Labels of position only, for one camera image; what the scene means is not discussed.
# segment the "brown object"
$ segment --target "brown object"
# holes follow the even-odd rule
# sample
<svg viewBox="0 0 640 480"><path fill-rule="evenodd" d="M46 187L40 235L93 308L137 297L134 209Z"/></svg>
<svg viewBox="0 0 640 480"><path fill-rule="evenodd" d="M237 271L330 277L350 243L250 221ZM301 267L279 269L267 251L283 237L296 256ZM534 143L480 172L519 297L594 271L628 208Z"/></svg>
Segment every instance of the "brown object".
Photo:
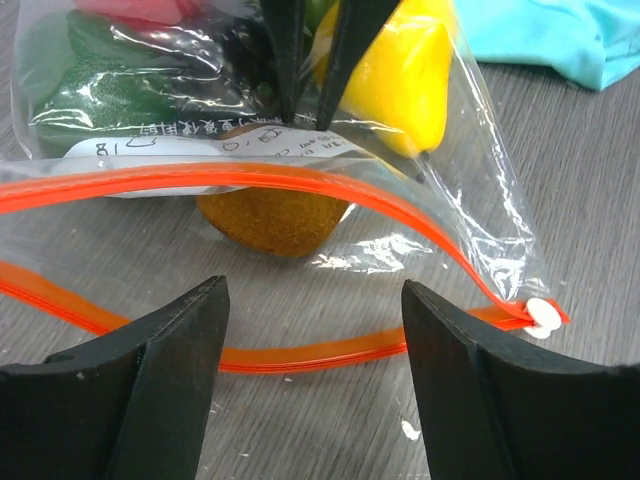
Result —
<svg viewBox="0 0 640 480"><path fill-rule="evenodd" d="M221 138L241 135L250 128L254 127L236 128ZM196 203L209 223L229 238L282 257L302 257L317 250L349 206L323 195L271 188L199 195Z"/></svg>

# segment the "orange zipper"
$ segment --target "orange zipper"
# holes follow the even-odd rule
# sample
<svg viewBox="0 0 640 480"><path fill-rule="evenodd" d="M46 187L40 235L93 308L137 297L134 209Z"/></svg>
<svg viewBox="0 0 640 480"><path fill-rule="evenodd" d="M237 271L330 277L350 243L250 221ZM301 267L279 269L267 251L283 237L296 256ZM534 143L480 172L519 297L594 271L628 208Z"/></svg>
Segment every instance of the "orange zipper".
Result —
<svg viewBox="0 0 640 480"><path fill-rule="evenodd" d="M316 193L356 203L391 217L447 252L495 305L474 310L474 315L506 330L533 325L524 304L507 303L498 298L456 245L423 212L384 190L337 174L282 165L207 163L148 166L31 179L0 186L0 213L139 190L229 185ZM0 292L98 335L128 322L37 274L2 262ZM555 302L551 303L558 308L563 322L568 322L567 315ZM291 349L225 349L220 368L221 371L234 373L294 373L351 365L405 351L402 329L395 329L366 337Z"/></svg>

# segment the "blue cloth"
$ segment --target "blue cloth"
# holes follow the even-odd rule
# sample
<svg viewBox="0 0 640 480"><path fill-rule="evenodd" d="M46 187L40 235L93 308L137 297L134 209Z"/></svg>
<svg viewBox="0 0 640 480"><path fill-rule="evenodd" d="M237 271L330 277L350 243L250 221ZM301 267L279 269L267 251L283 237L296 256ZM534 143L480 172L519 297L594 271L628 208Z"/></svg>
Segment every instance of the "blue cloth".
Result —
<svg viewBox="0 0 640 480"><path fill-rule="evenodd" d="M544 65L603 90L640 66L640 0L454 0L479 62Z"/></svg>

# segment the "table surface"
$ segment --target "table surface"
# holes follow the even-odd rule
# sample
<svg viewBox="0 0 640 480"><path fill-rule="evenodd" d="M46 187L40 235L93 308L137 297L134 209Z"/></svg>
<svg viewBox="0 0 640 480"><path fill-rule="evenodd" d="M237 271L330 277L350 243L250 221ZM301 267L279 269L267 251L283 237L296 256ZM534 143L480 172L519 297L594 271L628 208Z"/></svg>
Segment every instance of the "table surface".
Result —
<svg viewBox="0 0 640 480"><path fill-rule="evenodd" d="M17 5L0 6L5 152L19 150L6 81ZM603 364L640 361L640 71L596 94L546 69L482 70L557 299L573 319L542 345ZM176 282L184 291L192 278ZM38 362L89 338L11 301L2 311L3 363ZM421 441L403 421L419 429L404 357L291 378L221 374L198 478L426 479Z"/></svg>

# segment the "ziplock bag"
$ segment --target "ziplock bag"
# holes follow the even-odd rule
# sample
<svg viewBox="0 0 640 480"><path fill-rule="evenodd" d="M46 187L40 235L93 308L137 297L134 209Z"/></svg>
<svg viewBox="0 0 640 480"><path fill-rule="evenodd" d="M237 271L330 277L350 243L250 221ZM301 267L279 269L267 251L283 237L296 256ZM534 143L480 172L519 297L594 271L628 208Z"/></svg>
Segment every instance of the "ziplock bag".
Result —
<svg viewBox="0 0 640 480"><path fill-rule="evenodd" d="M456 279L436 289L503 329L566 321L447 2L400 4L327 132L313 115L338 3L308 28L291 125L257 2L177 3L171 19L144 2L47 5L24 1L16 36L30 158L0 164L4 293L100 334L227 275L223 369L239 373L404 351L386 329L407 278ZM491 306L470 303L477 290ZM310 346L289 348L301 332Z"/></svg>

